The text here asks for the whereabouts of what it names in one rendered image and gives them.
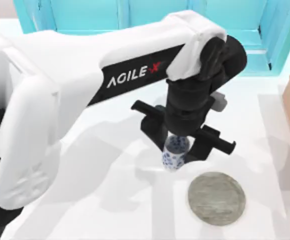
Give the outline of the blue and white patterned cup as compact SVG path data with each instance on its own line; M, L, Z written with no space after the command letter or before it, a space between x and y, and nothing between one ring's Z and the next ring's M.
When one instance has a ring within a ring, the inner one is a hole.
M185 164L185 155L190 150L190 141L185 136L167 137L162 152L162 164L170 172L175 172Z

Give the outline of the grey round coaster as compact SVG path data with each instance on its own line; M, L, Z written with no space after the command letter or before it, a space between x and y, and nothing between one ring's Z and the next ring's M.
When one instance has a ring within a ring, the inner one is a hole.
M203 222L214 226L235 223L246 208L246 194L242 186L228 174L204 172L188 186L190 210Z

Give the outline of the light blue rack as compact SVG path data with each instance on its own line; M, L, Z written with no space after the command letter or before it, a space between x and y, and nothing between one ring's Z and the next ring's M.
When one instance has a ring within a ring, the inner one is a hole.
M12 0L22 31L97 35L193 10L225 28L247 52L246 74L279 72L286 61L284 0Z

